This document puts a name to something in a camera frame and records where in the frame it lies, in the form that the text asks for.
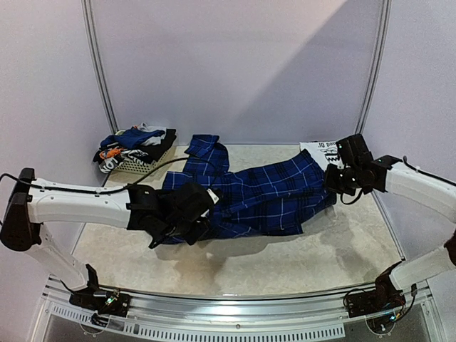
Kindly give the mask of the blue plaid flannel shirt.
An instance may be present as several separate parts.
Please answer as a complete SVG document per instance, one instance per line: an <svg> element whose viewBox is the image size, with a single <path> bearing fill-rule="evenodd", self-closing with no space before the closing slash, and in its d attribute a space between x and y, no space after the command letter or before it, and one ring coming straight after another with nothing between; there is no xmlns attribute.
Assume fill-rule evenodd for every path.
<svg viewBox="0 0 456 342"><path fill-rule="evenodd" d="M194 135L185 152L183 170L168 172L162 188L177 190L195 182L221 191L202 240L302 234L304 222L337 202L307 150L238 172L229 171L228 150L217 135Z"/></svg>

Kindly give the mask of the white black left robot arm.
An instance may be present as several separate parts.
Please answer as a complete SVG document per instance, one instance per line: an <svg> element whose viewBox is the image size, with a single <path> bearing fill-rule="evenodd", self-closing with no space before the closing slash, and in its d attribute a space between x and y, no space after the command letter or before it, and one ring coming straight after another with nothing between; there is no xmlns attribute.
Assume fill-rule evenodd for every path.
<svg viewBox="0 0 456 342"><path fill-rule="evenodd" d="M1 223L1 243L40 262L90 309L106 302L98 276L60 250L47 230L48 222L104 224L147 232L154 249L177 237L193 245L209 228L209 217L222 193L212 186L186 183L176 190L156 190L140 182L123 187L60 185L37 178L32 168L15 178Z"/></svg>

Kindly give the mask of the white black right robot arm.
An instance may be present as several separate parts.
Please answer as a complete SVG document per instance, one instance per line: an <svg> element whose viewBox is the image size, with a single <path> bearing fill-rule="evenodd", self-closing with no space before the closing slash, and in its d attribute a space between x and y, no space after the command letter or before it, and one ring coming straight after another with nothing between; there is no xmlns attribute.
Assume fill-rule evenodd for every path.
<svg viewBox="0 0 456 342"><path fill-rule="evenodd" d="M339 195L383 193L382 203L405 261L375 280L368 304L382 311L396 292L455 270L455 183L389 155L344 166L330 164L324 176L328 190Z"/></svg>

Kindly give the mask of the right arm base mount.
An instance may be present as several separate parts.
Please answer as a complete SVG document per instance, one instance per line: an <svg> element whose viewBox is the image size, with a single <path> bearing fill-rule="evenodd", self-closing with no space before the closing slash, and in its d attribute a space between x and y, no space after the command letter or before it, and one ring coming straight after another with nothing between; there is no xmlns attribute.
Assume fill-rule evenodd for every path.
<svg viewBox="0 0 456 342"><path fill-rule="evenodd" d="M409 307L406 307L403 290L397 289L390 278L392 270L392 267L386 269L375 279L373 290L352 289L345 294L343 305L350 318L400 308L399 312L394 313L390 319L392 322L396 322L410 311L418 292L417 285L411 286L413 300Z"/></svg>

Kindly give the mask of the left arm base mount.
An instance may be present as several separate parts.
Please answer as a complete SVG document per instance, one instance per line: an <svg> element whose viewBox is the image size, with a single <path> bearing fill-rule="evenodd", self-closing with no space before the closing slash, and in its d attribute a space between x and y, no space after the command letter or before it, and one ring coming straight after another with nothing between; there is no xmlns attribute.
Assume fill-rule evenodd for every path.
<svg viewBox="0 0 456 342"><path fill-rule="evenodd" d="M86 264L88 281L81 290L70 290L69 303L83 309L95 311L98 315L126 317L132 297L120 289L103 290L98 283L96 270Z"/></svg>

